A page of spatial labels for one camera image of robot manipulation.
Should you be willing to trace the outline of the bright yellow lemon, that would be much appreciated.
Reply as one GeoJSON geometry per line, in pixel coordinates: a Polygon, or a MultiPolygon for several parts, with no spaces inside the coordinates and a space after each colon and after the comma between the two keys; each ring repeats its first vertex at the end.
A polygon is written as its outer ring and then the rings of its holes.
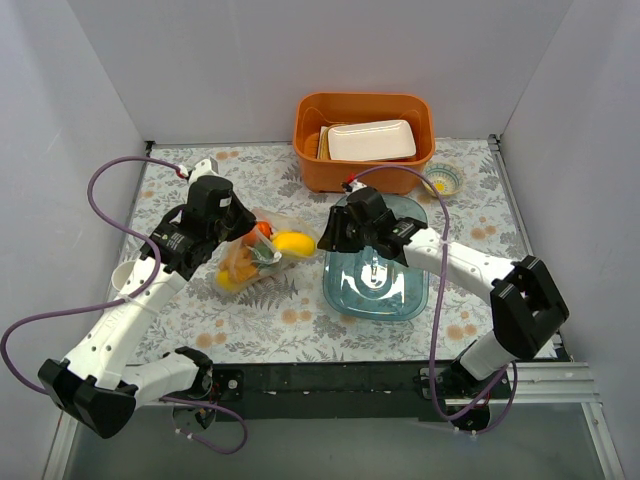
{"type": "Polygon", "coordinates": [[[220,270],[216,275],[216,283],[219,288],[227,292],[236,292],[239,285],[232,281],[228,270],[220,270]]]}

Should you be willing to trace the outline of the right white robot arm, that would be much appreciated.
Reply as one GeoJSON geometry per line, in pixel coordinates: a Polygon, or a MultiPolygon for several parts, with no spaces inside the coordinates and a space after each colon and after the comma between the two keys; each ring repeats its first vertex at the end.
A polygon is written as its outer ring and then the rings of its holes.
{"type": "Polygon", "coordinates": [[[318,247],[358,253],[372,248],[387,260],[439,274],[484,300],[492,330],[436,376],[441,393],[475,397],[489,378],[514,360],[531,360],[568,319],[569,310],[545,263],[495,257],[449,242],[424,221],[398,217],[372,187],[331,208],[318,247]]]}

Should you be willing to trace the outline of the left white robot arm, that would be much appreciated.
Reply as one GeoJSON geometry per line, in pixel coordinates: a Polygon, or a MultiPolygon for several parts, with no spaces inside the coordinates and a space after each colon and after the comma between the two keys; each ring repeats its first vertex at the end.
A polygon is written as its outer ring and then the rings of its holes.
{"type": "Polygon", "coordinates": [[[231,181],[203,175],[189,185],[185,204],[151,233],[119,288],[118,305],[105,309],[87,336],[60,360],[46,361],[38,378],[54,403],[102,438],[111,438],[134,411],[169,394],[188,401],[208,397],[213,363],[180,347],[146,365],[127,362],[149,326],[224,242],[255,224],[231,181]]]}

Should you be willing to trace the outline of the small orange pumpkin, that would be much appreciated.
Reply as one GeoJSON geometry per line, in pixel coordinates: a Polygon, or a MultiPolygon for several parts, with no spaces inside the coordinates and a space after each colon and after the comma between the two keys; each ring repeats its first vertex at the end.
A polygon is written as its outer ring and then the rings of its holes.
{"type": "Polygon", "coordinates": [[[270,239],[272,235],[272,227],[267,221],[258,221],[256,229],[265,237],[270,239]]]}

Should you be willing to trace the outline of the clear zip top bag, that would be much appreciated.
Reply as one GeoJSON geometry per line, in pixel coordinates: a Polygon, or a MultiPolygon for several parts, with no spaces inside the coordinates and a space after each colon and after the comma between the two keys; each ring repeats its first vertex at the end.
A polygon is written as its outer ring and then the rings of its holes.
{"type": "Polygon", "coordinates": [[[304,220],[259,208],[251,213],[253,229],[222,250],[215,285],[224,293],[239,293],[317,254],[320,234],[304,220]]]}

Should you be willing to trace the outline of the yellow mango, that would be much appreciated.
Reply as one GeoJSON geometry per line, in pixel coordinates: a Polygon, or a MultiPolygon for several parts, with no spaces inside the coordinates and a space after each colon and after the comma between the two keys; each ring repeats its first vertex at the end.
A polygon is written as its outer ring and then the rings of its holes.
{"type": "Polygon", "coordinates": [[[314,239],[302,232],[279,231],[273,235],[271,243],[284,255],[297,258],[312,257],[316,251],[314,239]]]}

